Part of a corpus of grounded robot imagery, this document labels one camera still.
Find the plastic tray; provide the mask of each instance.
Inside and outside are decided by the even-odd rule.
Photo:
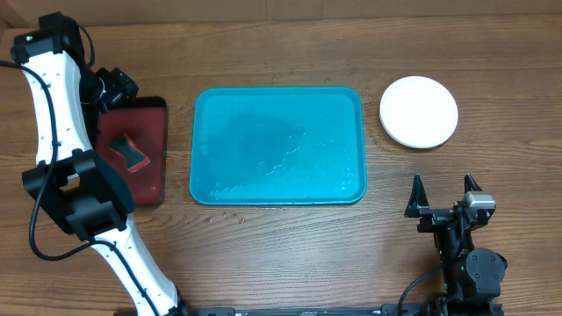
[[[354,90],[213,88],[198,97],[190,192],[199,203],[350,204],[366,187]]]

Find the wood grain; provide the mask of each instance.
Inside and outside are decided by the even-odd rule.
[[[61,11],[83,25],[561,13],[559,0],[0,0],[13,27]]]
[[[0,40],[2,39],[2,36],[4,35],[4,30],[9,28],[9,26],[6,24],[6,22],[4,22],[2,20],[2,18],[0,18]]]
[[[0,58],[9,59],[7,30]],[[281,308],[395,302],[436,265],[429,234],[402,216],[413,175],[448,206],[471,172],[498,211],[474,233],[508,258],[498,300],[508,315],[562,313],[562,16],[382,18],[290,23],[91,27],[97,67],[120,67],[142,96],[169,105],[166,198],[136,223],[164,273],[195,306]],[[443,146],[398,146],[378,121],[384,89],[405,75],[443,83],[458,129]],[[217,86],[346,85],[363,102],[368,190],[355,205],[205,207],[189,194],[193,105]],[[18,72],[0,69],[0,313],[107,315],[133,304],[102,258],[86,251],[42,262],[27,245],[32,200],[32,99]],[[233,214],[244,218],[238,224]],[[78,244],[41,213],[39,246]],[[434,279],[408,300],[440,291]]]

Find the red pad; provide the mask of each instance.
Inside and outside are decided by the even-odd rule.
[[[163,201],[166,122],[165,107],[126,108],[99,114],[96,153],[123,176],[136,205]],[[110,148],[110,142],[122,134],[150,160],[146,166],[131,172],[125,157]]]

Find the table surface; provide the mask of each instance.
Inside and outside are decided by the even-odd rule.
[[[0,59],[15,34],[5,32]],[[381,18],[287,23],[91,27],[96,68],[119,67],[140,96],[169,106],[165,200],[135,212],[156,262],[192,305],[375,306],[437,264],[430,234],[404,219],[415,173],[433,206],[463,195],[472,173],[498,209],[473,234],[509,262],[508,315],[562,313],[562,16]],[[407,75],[444,84],[458,128],[441,147],[394,143],[378,120],[384,89]],[[368,190],[355,205],[208,207],[189,193],[193,105],[217,86],[345,85],[361,96]],[[94,251],[43,262],[27,243],[32,199],[21,172],[37,150],[25,78],[0,69],[0,313],[109,315],[133,307]],[[39,247],[79,241],[41,213]],[[438,278],[414,289],[421,301]]]

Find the black cable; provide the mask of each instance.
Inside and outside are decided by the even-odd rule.
[[[421,281],[425,280],[428,277],[433,276],[435,273],[439,272],[440,269],[444,269],[446,267],[448,267],[449,265],[455,263],[455,261],[458,259],[458,257],[460,256],[460,254],[463,252],[463,244],[465,242],[465,223],[463,221],[463,211],[458,211],[460,212],[458,214],[458,225],[460,228],[460,236],[458,237],[458,246],[457,246],[457,252],[455,253],[455,256],[453,256],[449,261],[447,262],[442,262],[441,264],[439,264],[438,266],[436,266],[435,268],[429,270],[428,272],[422,274],[421,276],[419,276],[418,278],[416,278],[403,292],[402,295],[400,295],[400,299],[398,300],[398,304],[396,305],[396,310],[398,311],[398,316],[402,316],[402,305],[404,304],[404,299],[406,298],[406,295],[417,285],[419,284]]]
[[[147,302],[150,305],[150,308],[154,312],[155,316],[159,316],[158,310],[156,310],[156,306],[152,302],[152,299],[150,299],[150,297],[147,295],[146,291],[144,291],[141,284],[139,283],[139,280],[136,278],[133,271],[131,270],[131,267],[129,266],[129,264],[125,260],[125,257],[123,257],[123,255],[119,252],[119,250],[117,249],[117,247],[115,247],[114,244],[111,244],[108,241],[95,241],[95,240],[93,240],[93,241],[90,241],[88,243],[83,244],[82,246],[74,248],[74,249],[72,249],[72,250],[70,250],[67,253],[62,254],[62,255],[45,255],[45,254],[41,253],[41,251],[37,248],[37,244],[35,243],[35,223],[37,222],[37,215],[39,214],[40,202],[41,202],[41,199],[43,198],[43,194],[45,194],[45,188],[47,187],[47,184],[49,183],[49,181],[51,181],[51,179],[53,177],[54,163],[56,162],[56,158],[57,158],[57,155],[58,155],[58,152],[59,152],[59,140],[58,140],[58,135],[57,135],[57,132],[56,132],[56,121],[55,121],[55,116],[54,116],[53,99],[51,98],[51,93],[49,92],[49,89],[48,89],[49,87],[45,84],[45,81],[43,81],[43,79],[39,75],[37,75],[34,71],[32,71],[31,69],[29,69],[25,66],[18,65],[18,64],[13,63],[13,62],[8,62],[8,61],[0,61],[0,67],[21,69],[21,70],[24,70],[25,72],[27,72],[29,75],[32,75],[35,79],[37,79],[37,81],[41,85],[41,88],[45,92],[45,97],[47,99],[47,105],[48,105],[48,108],[49,108],[49,116],[50,116],[50,119],[51,119],[51,133],[52,133],[52,138],[53,138],[53,143],[52,143],[53,155],[51,156],[51,163],[47,167],[47,173],[45,175],[45,180],[41,184],[40,189],[39,189],[39,193],[37,194],[37,197],[35,199],[35,205],[33,206],[33,210],[32,210],[32,217],[31,217],[30,222],[29,222],[29,245],[30,245],[33,253],[36,256],[38,256],[40,259],[50,261],[50,262],[54,262],[54,261],[66,259],[66,258],[68,258],[72,255],[75,255],[75,254],[81,252],[82,250],[84,250],[86,248],[90,248],[93,245],[106,245],[111,251],[113,251],[115,253],[115,255],[117,255],[117,257],[121,261],[121,264],[123,264],[123,267],[125,268],[126,272],[128,273],[129,277],[131,277],[131,280],[133,280],[133,283],[137,287],[137,290],[139,291],[140,295],[147,300]]]
[[[96,52],[94,51],[94,42],[91,40],[90,34],[88,33],[88,31],[86,31],[86,28],[83,25],[78,25],[78,27],[80,27],[82,32],[86,34],[86,37],[88,38],[88,41],[90,43],[90,62],[88,62],[86,66],[88,66],[88,68],[91,68],[92,66],[94,66],[94,62],[96,62]]]

